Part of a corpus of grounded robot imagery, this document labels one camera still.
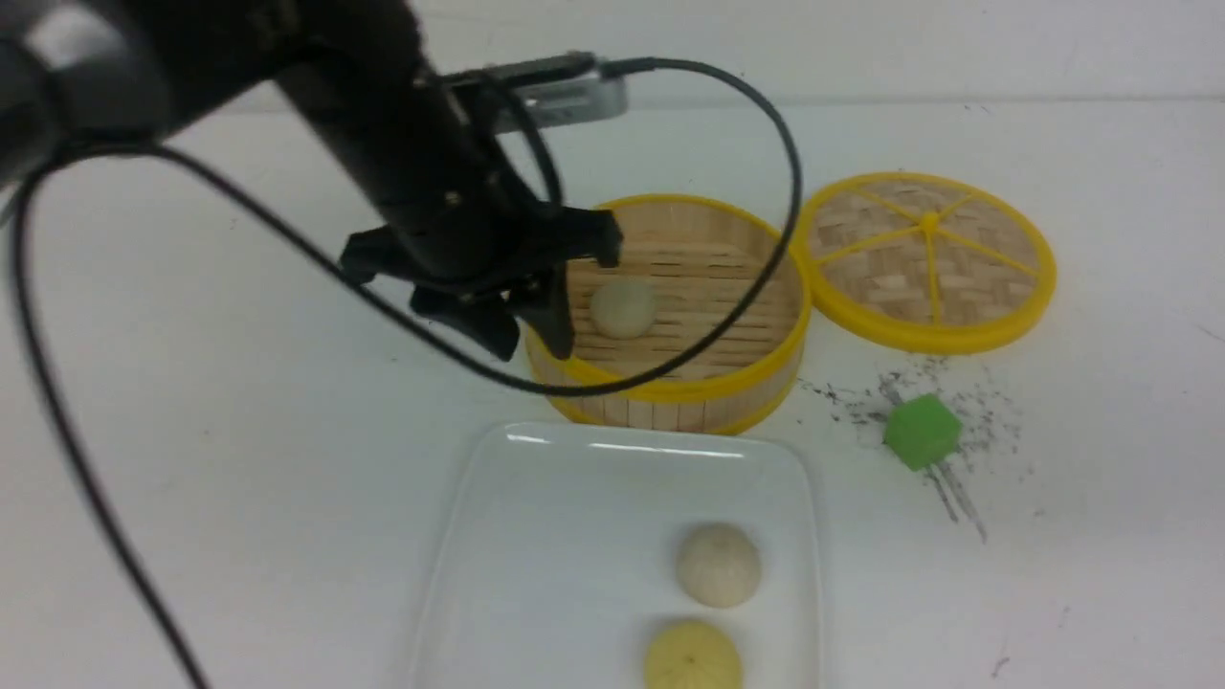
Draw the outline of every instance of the bamboo steamer lid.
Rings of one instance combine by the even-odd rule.
[[[813,304],[873,342],[930,354],[1002,347],[1055,292],[1041,233],[986,191],[880,173],[817,192],[800,218]]]

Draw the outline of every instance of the dough ball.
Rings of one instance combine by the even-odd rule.
[[[592,294],[592,324],[605,337],[632,340],[655,322],[655,291],[639,277],[622,277]]]
[[[735,526],[715,523],[695,528],[676,558],[676,580],[695,601],[730,608],[757,592],[762,561],[757,546]]]
[[[741,689],[740,652],[726,634],[687,620],[659,633],[643,663],[647,689]]]

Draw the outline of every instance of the yellow rim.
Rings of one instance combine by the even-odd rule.
[[[535,364],[532,364],[532,373],[533,375],[537,376],[537,379],[540,378],[540,371],[537,370]],[[774,409],[777,409],[778,406],[783,403],[783,400],[785,400],[786,396],[791,392],[791,387],[795,386],[796,378],[799,378],[799,371],[791,374],[791,378],[786,381],[786,385],[783,386],[783,390],[780,390],[779,394],[773,400],[769,401],[769,403],[756,409],[753,413],[746,416],[745,418],[736,419],[734,423],[730,423],[728,425],[715,428],[714,430],[703,430],[701,433],[708,433],[713,435],[740,435],[741,433],[766,421],[766,417],[774,413]],[[573,405],[573,402],[570,402],[562,397],[549,397],[549,403],[551,403],[555,409],[561,412],[561,416],[566,417],[567,419],[575,423],[586,423],[589,425],[608,425],[608,423],[601,422],[595,417],[584,414],[582,409],[579,409]]]
[[[855,190],[865,184],[892,180],[926,181],[965,191],[965,199],[944,208],[943,213],[948,213],[953,207],[960,206],[973,199],[985,201],[1002,211],[1022,228],[1038,254],[1038,270],[1027,268],[1027,272],[1034,273],[1036,278],[1038,284],[1034,288],[1034,293],[1030,294],[1029,299],[1019,309],[991,322],[973,326],[907,322],[865,309],[831,284],[817,266],[810,265],[809,277],[812,284],[813,305],[821,309],[821,313],[829,316],[829,320],[860,337],[884,345],[886,347],[927,354],[970,354],[995,349],[1017,340],[1034,327],[1039,319],[1042,318],[1042,313],[1055,294],[1055,255],[1051,253],[1050,245],[1046,244],[1046,238],[1034,227],[1034,223],[1029,222],[1029,218],[1020,215],[1019,211],[1003,200],[953,179],[919,173],[873,173],[853,177],[826,186],[805,204],[804,211],[800,213],[800,226],[797,228],[799,249],[804,253],[805,262],[812,262],[809,234],[812,230],[817,213],[827,201],[838,194]],[[990,250],[986,250],[986,253],[989,255],[992,254]],[[931,280],[935,280],[936,272],[932,261],[929,261],[929,271]],[[933,304],[933,306],[936,309],[940,308],[938,303]]]
[[[676,202],[676,201],[710,206],[720,211],[733,213],[745,221],[756,224],[761,229],[768,232],[775,239],[780,238],[778,230],[775,230],[766,221],[758,218],[757,216],[750,213],[748,211],[744,211],[741,208],[737,208],[729,204],[724,204],[722,201],[715,201],[714,199],[706,199],[703,196],[690,196],[686,194],[643,194],[641,196],[627,196],[625,199],[609,201],[608,204],[603,204],[597,207],[611,211],[625,206],[632,206],[636,204]],[[804,226],[797,226],[796,232],[800,232],[802,227]],[[811,295],[812,293],[812,281],[810,280],[811,276],[807,267],[807,260],[805,259],[806,255],[801,255],[794,243],[791,244],[791,246],[788,248],[788,255],[790,256],[791,261],[795,264],[795,267],[800,273],[800,284],[802,286],[802,292],[805,293],[806,295],[805,299],[807,300],[809,299],[807,295]],[[783,340],[782,345],[775,347],[774,351],[771,352],[769,354],[762,357],[761,360],[753,362],[752,364],[735,373],[729,373],[726,375],[720,375],[715,378],[707,378],[703,380],[657,380],[638,386],[627,392],[622,392],[621,395],[624,395],[627,398],[638,400],[643,402],[681,403],[681,402],[702,402],[706,400],[710,400],[713,397],[724,397],[728,395],[734,395],[736,392],[740,392],[741,390],[747,390],[748,387],[752,387],[753,385],[757,385],[763,380],[766,380],[767,378],[769,378],[774,371],[779,369],[779,367],[782,367],[788,360],[788,358],[791,356],[795,348],[802,345],[804,333],[809,329],[809,318],[811,313],[811,309],[809,306],[810,306],[809,303],[800,305],[800,318],[796,319],[795,325],[791,327],[791,331],[788,332],[786,338]],[[548,354],[548,351],[544,349],[544,343],[540,341],[540,337],[535,333],[535,331],[528,330],[528,337],[532,338],[533,347],[540,348],[543,352],[545,352],[545,356],[552,358],[550,354]],[[621,380],[622,378],[625,378],[624,375],[601,369],[595,364],[592,364],[590,362],[584,362],[577,357],[571,357],[565,362],[560,362],[557,359],[552,360],[561,368],[562,373],[577,380],[581,385],[597,385],[600,383],[611,383],[614,380]],[[537,380],[540,379],[540,373],[535,370],[535,367],[533,367],[533,374],[535,374]],[[594,419],[583,421],[581,418],[577,418],[576,416],[572,416],[571,413],[562,409],[562,407],[559,406],[557,401],[554,401],[554,406],[556,406],[559,411],[561,411],[564,414],[566,414],[568,418],[573,421],[577,421],[579,423],[594,423]],[[769,406],[766,413],[769,413],[769,411],[772,411],[774,406]],[[753,425],[753,423],[757,423],[757,421],[748,423],[747,425],[745,425],[745,428]],[[720,433],[730,434],[733,432],[720,430]]]

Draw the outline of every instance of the white wall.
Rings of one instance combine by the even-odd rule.
[[[453,70],[567,49],[744,72],[780,102],[1225,96],[1225,0],[413,0]],[[636,80],[636,105],[735,98]],[[266,103],[257,97],[247,103]]]

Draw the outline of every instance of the bamboo steamer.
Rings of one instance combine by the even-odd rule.
[[[575,351],[559,360],[530,333],[528,359],[541,383],[608,383],[676,356],[728,314],[779,239],[760,218],[698,196],[652,194],[601,207],[614,212],[625,235],[621,265],[568,264]],[[642,337],[612,340],[595,331],[588,306],[603,284],[627,276],[650,282],[655,322]],[[748,311],[695,360],[617,395],[549,401],[578,423],[741,433],[774,411],[794,384],[810,306],[807,268],[793,248]]]
[[[908,352],[1002,347],[1038,324],[1055,293],[1055,256],[1034,223],[952,179],[844,179],[805,205],[796,234],[817,309]]]

